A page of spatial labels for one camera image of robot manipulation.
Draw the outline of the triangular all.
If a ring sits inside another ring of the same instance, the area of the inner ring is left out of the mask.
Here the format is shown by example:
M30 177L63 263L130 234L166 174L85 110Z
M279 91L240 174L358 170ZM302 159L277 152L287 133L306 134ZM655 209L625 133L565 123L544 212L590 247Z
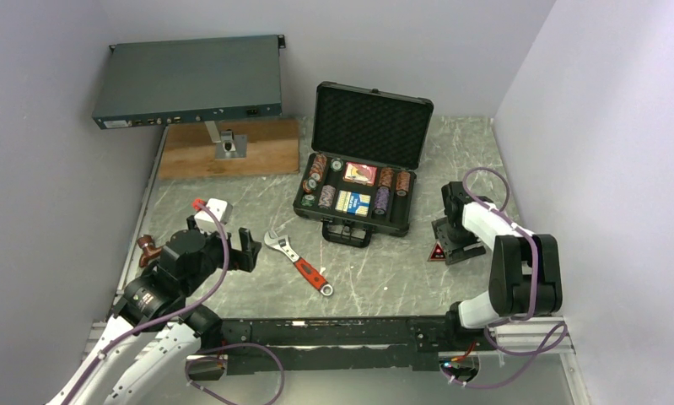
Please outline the triangular all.
M431 252L429 253L429 262L444 262L446 260L445 252L441 244L436 241Z

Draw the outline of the green poker chip top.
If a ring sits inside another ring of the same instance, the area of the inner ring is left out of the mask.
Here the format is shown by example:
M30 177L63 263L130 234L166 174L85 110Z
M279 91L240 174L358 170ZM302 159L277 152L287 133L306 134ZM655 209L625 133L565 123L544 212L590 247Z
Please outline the green poker chip top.
M303 207L314 207L316 198L313 194L304 194L300 200L300 205Z

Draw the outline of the blue texas holdem card box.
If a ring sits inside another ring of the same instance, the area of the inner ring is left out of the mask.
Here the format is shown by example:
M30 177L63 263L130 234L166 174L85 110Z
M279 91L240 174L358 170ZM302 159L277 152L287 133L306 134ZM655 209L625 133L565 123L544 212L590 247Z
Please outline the blue texas holdem card box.
M369 213L371 196L364 193L341 190L337 194L335 210L359 217L366 217Z

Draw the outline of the red playing card deck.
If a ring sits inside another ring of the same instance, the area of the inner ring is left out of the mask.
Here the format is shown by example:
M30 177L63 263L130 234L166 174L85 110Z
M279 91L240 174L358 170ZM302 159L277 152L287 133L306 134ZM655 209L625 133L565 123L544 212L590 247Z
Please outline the red playing card deck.
M378 169L372 165L347 162L343 180L360 185L373 186L376 182Z

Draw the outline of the black poker set case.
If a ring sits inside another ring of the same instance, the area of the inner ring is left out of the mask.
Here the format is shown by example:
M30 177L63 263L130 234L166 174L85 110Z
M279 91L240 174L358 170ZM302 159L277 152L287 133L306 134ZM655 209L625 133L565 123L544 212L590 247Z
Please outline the black poker set case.
M405 236L410 229L410 211L417 181L423 147L434 110L431 100L364 89L346 84L323 82L316 88L310 154L294 198L294 212L302 219L321 223L325 240L346 246L365 248L375 234ZM309 177L310 167L317 154L328 158L324 176L312 193L306 193L302 182ZM341 172L330 169L332 159L341 159ZM347 162L372 165L378 169L376 182L366 186L346 182L343 173ZM391 167L395 171L391 198L385 215L374 214L377 181L380 170ZM399 171L411 174L409 193L396 195L396 176ZM339 213L335 210L337 194L331 209L318 207L321 188L334 186L339 191L364 193L371 196L366 217ZM313 194L314 207L303 207L304 194Z

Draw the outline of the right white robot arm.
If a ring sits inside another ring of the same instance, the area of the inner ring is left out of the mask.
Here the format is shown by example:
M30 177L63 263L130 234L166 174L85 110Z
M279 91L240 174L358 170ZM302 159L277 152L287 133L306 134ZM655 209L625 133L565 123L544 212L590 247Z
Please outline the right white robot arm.
M432 229L445 263L491 255L486 290L449 310L455 318L443 330L449 347L467 348L476 339L476 329L561 309L563 286L554 236L521 227L488 198L470 195L461 181L442 186L441 195L445 215L433 221Z

